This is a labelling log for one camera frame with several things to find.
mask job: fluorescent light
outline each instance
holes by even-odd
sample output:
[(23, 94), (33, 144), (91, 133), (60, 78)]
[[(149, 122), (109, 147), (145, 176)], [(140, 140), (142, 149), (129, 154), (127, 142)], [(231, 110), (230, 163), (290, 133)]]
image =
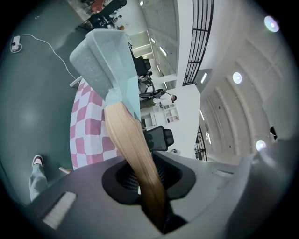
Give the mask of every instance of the fluorescent light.
[(210, 135), (209, 135), (208, 132), (206, 133), (206, 137), (207, 137), (207, 139), (209, 140), (209, 143), (211, 144)]
[(167, 56), (167, 52), (166, 52), (162, 47), (160, 47), (160, 50), (163, 52), (163, 54), (164, 54), (165, 56)]
[(202, 77), (202, 79), (201, 79), (200, 83), (203, 83), (203, 82), (204, 82), (204, 80), (205, 80), (206, 76), (207, 76), (207, 73), (205, 73), (205, 74), (204, 74), (204, 76)]
[(201, 110), (199, 110), (199, 111), (200, 111), (200, 115), (201, 115), (202, 119), (205, 120), (204, 116), (202, 115)]
[(137, 48), (134, 48), (134, 49), (132, 49), (132, 50), (137, 50), (137, 49), (139, 49), (139, 48), (147, 47), (147, 46), (150, 46), (150, 44), (147, 44), (147, 45), (144, 45), (144, 46), (141, 46), (141, 47), (137, 47)]

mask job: light gray pants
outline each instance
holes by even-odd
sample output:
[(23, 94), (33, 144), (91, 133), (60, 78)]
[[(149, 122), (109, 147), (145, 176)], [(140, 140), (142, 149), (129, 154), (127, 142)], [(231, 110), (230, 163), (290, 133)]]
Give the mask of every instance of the light gray pants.
[(43, 167), (39, 164), (33, 165), (32, 173), (29, 179), (29, 191), (31, 201), (33, 201), (47, 187), (48, 182), (43, 171)]

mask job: pink and white checkered fabric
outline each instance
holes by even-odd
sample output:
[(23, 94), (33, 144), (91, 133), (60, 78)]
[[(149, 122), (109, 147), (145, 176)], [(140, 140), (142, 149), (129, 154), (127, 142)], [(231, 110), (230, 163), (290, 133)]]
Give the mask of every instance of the pink and white checkered fabric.
[(105, 102), (82, 79), (71, 113), (70, 149), (73, 168), (121, 155), (106, 130)]

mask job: white power cable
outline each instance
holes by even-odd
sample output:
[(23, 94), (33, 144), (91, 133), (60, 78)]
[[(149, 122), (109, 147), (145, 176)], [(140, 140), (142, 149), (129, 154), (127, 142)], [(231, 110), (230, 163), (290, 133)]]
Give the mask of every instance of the white power cable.
[[(29, 36), (31, 36), (31, 37), (33, 37), (34, 39), (36, 39), (36, 40), (38, 40), (38, 41), (40, 41), (40, 42), (44, 42), (44, 43), (46, 43), (46, 44), (48, 44), (50, 47), (51, 47), (51, 49), (52, 49), (52, 51), (53, 51), (53, 53), (64, 63), (64, 65), (65, 65), (65, 68), (66, 68), (66, 70), (67, 70), (67, 72), (76, 80), (77, 78), (75, 78), (71, 73), (70, 73), (70, 71), (69, 71), (69, 69), (67, 68), (67, 66), (66, 66), (66, 64), (65, 64), (65, 62), (64, 62), (64, 60), (63, 59), (61, 59), (61, 57), (59, 56), (59, 55), (57, 55), (57, 53), (55, 52), (55, 50), (53, 49), (53, 47), (50, 45), (50, 43), (48, 43), (48, 42), (46, 42), (46, 41), (44, 41), (44, 40), (41, 40), (41, 39), (38, 39), (38, 38), (36, 38), (35, 36), (33, 36), (33, 35), (30, 35), (30, 34), (22, 34), (22, 35), (29, 35)], [(20, 44), (20, 49), (18, 50), (18, 51), (12, 51), (11, 50), (11, 48), (10, 48), (10, 51), (12, 52), (12, 53), (18, 53), (18, 52), (20, 52), (21, 50), (22, 50), (22, 45)]]

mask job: recessed ceiling light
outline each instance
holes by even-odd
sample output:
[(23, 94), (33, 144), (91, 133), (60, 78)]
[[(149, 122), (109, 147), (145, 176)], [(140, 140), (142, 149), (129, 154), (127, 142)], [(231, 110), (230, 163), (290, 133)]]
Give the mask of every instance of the recessed ceiling light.
[(236, 84), (241, 83), (241, 81), (242, 81), (242, 76), (241, 76), (241, 74), (240, 74), (239, 72), (235, 72), (235, 73), (233, 74), (233, 80), (234, 80), (234, 82), (235, 82)]
[(205, 120), (204, 116), (202, 115), (201, 110), (199, 110), (199, 111), (200, 111), (200, 115), (201, 115), (202, 119)]
[(162, 47), (160, 47), (160, 50), (163, 52), (163, 54), (164, 54), (165, 56), (167, 56), (167, 52), (166, 52)]
[(266, 145), (266, 143), (263, 141), (263, 140), (258, 140), (257, 142), (256, 142), (256, 149), (258, 150), (258, 151), (261, 151), (263, 148), (265, 148), (267, 145)]
[(204, 82), (204, 80), (205, 80), (206, 76), (207, 76), (207, 73), (205, 73), (205, 74), (204, 74), (204, 76), (202, 77), (202, 79), (201, 79), (200, 83), (203, 83), (203, 82)]
[(277, 32), (279, 30), (279, 26), (276, 23), (276, 21), (274, 21), (274, 19), (270, 16), (266, 16), (264, 19), (264, 23), (267, 27), (267, 29), (271, 32)]

